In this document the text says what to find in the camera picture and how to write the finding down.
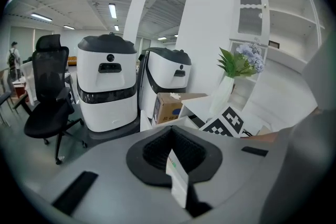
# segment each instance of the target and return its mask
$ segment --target fluorescent light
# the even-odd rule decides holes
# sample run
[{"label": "fluorescent light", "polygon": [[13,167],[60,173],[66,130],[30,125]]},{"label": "fluorescent light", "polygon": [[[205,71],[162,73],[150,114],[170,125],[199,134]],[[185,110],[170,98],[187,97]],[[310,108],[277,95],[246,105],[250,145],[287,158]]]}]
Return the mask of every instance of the fluorescent light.
[{"label": "fluorescent light", "polygon": [[39,19],[42,19],[42,20],[47,20],[48,22],[51,22],[52,19],[48,18],[48,17],[45,17],[45,16],[42,16],[42,15],[39,15],[37,13],[32,13],[32,16],[33,17],[36,17],[36,18],[39,18]]},{"label": "fluorescent light", "polygon": [[116,19],[117,18],[117,12],[116,12],[116,5],[115,4],[109,4],[109,9],[112,18]]},{"label": "fluorescent light", "polygon": [[63,27],[64,27],[64,28],[71,29],[71,30],[74,30],[74,28],[73,28],[73,27],[71,27],[71,26],[63,25]]}]

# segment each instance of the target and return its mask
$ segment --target green plant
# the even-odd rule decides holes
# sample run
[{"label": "green plant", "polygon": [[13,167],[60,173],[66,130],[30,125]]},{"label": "green plant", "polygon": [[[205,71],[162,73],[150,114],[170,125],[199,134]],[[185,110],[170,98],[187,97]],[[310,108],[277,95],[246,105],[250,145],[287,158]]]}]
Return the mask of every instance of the green plant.
[{"label": "green plant", "polygon": [[220,49],[222,55],[219,55],[221,57],[221,60],[218,61],[221,63],[221,65],[218,66],[225,70],[228,77],[250,77],[253,74],[257,73],[257,70],[248,62],[245,55],[240,53],[235,53],[233,55],[227,50],[224,50],[222,48]]}]

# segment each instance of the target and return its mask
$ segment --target white vase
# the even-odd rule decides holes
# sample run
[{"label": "white vase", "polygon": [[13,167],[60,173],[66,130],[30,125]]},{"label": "white vase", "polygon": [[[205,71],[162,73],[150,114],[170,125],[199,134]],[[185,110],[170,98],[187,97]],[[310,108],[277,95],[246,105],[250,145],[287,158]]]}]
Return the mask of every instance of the white vase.
[{"label": "white vase", "polygon": [[212,116],[217,115],[229,100],[234,82],[235,80],[233,78],[225,76],[217,90],[213,93],[210,106],[210,114]]}]

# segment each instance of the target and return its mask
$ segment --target arched cabinet door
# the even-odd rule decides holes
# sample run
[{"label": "arched cabinet door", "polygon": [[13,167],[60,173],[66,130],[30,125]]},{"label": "arched cabinet door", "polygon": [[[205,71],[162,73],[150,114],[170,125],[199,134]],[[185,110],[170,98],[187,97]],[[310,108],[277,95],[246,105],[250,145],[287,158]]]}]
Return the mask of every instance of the arched cabinet door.
[{"label": "arched cabinet door", "polygon": [[268,46],[269,40],[268,0],[234,0],[234,14],[230,39],[255,41]]}]

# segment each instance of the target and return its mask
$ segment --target potted plant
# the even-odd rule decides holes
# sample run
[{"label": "potted plant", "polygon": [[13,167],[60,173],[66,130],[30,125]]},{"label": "potted plant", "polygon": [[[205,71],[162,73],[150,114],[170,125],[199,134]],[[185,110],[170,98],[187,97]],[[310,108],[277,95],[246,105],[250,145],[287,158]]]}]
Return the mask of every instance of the potted plant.
[{"label": "potted plant", "polygon": [[212,115],[218,114],[228,101],[235,77],[250,77],[264,70],[265,65],[261,56],[261,49],[257,45],[257,42],[240,44],[234,54],[220,48],[222,54],[219,55],[218,66],[225,70],[225,77],[213,94],[210,107]]}]

